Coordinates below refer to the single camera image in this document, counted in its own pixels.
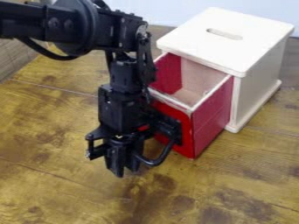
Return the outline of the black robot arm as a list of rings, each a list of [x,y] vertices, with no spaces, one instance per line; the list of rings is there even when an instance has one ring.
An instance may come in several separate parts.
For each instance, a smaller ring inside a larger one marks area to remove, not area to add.
[[[135,172],[149,137],[141,128],[151,122],[146,109],[157,73],[147,22],[111,10],[103,0],[0,1],[0,39],[18,39],[54,60],[106,52],[110,83],[98,90],[101,125],[87,134],[87,158],[105,158],[118,177],[125,169]]]

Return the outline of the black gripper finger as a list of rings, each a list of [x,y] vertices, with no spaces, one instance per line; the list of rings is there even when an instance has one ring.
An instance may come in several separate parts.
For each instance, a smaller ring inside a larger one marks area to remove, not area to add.
[[[127,161],[127,149],[123,144],[107,142],[107,154],[105,156],[107,168],[122,178],[125,176],[125,168]]]
[[[131,172],[137,172],[139,170],[142,162],[137,157],[141,156],[145,152],[145,142],[146,142],[145,138],[139,137],[127,146],[126,168]]]

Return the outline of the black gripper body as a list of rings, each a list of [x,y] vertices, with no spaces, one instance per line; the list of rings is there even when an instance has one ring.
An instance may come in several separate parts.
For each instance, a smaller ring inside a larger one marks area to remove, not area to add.
[[[87,157],[90,160],[109,154],[109,143],[97,146],[98,140],[118,139],[123,136],[129,141],[130,152],[143,152],[145,138],[138,136],[139,129],[146,125],[147,100],[143,91],[119,92],[109,84],[98,90],[98,119],[99,127],[87,136]]]

